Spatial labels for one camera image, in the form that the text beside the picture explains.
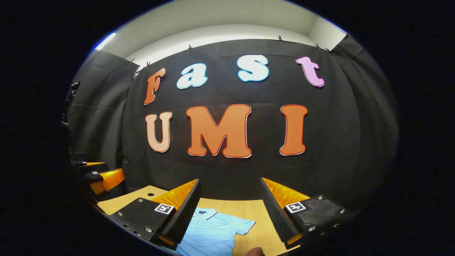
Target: shirt sleeve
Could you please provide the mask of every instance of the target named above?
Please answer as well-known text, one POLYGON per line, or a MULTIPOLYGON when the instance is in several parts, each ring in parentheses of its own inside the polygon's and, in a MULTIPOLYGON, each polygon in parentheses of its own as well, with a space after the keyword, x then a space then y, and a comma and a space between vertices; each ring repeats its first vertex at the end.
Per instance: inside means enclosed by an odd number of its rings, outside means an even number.
POLYGON ((227 215, 227 221, 231 227, 233 227, 237 234, 246 235, 250 229, 256 224, 256 221, 240 219, 235 216, 227 215))

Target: orange letter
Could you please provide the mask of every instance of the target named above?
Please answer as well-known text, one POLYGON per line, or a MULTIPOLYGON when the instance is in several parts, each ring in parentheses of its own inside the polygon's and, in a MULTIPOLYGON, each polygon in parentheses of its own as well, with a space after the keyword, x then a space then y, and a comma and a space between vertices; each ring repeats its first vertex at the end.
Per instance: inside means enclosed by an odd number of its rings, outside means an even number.
POLYGON ((153 91, 155 92, 158 91, 158 88, 160 86, 160 77, 163 77, 165 72, 166 70, 162 68, 147 79, 147 93, 144 101, 145 106, 152 103, 153 100, 155 99, 153 91))
POLYGON ((303 142, 303 118, 308 109, 301 105, 286 105, 281 107, 281 113, 286 117, 286 138, 280 148, 282 155, 298 155, 305 152, 303 142))
POLYGON ((224 111, 219 125, 216 125, 206 107, 189 108, 187 116, 191 119, 191 147, 188 148, 188 154, 204 156, 207 153, 202 147, 204 138, 208 150, 215 156, 227 137, 226 148, 222 152, 225 157, 250 157, 251 150, 247 145, 247 117, 250 113, 251 107, 248 105, 230 105, 224 111))
POLYGON ((161 143, 157 142, 155 137, 155 121, 157 119, 157 115, 148 115, 145 117, 145 121, 147 122, 147 139, 148 144, 150 147, 160 153, 166 152, 169 149, 169 120, 172 118, 171 112, 163 112, 160 114, 160 119, 162 123, 163 129, 163 140, 161 143))

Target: shirt collar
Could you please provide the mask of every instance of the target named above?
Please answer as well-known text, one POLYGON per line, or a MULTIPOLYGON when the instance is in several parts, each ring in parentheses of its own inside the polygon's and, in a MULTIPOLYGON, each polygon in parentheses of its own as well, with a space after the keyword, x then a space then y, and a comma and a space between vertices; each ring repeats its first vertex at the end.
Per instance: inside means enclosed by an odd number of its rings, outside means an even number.
POLYGON ((194 210, 194 213, 193 213, 193 217, 198 216, 197 213, 198 213, 199 211, 205 211, 204 214, 199 215, 199 216, 203 217, 205 220, 210 219, 213 215, 215 215, 215 214, 217 213, 217 210, 215 210, 215 209, 206 209, 206 208, 199 208, 199 207, 196 207, 196 210, 194 210))

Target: pink letter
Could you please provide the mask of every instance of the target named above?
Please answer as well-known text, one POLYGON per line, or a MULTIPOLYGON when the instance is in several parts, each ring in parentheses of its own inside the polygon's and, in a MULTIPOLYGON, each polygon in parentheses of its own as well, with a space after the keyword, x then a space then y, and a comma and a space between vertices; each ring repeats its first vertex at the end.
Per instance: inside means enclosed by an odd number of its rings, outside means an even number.
POLYGON ((319 66, 316 63, 311 62, 310 58, 301 57, 295 60, 295 62, 297 62, 297 64, 302 65, 303 72, 308 82, 310 82, 313 86, 316 87, 324 86, 324 79, 318 78, 318 76, 316 75, 315 69, 319 69, 319 66))

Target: light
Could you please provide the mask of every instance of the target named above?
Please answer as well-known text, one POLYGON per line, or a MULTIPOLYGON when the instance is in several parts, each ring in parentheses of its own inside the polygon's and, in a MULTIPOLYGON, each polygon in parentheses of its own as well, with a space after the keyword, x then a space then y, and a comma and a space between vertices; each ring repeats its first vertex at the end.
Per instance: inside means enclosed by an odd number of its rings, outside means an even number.
POLYGON ((97 50, 101 50, 104 48, 104 46, 112 39, 115 37, 115 33, 112 33, 110 36, 108 36, 103 42, 101 42, 101 44, 99 44, 97 47, 95 47, 95 49, 97 50))

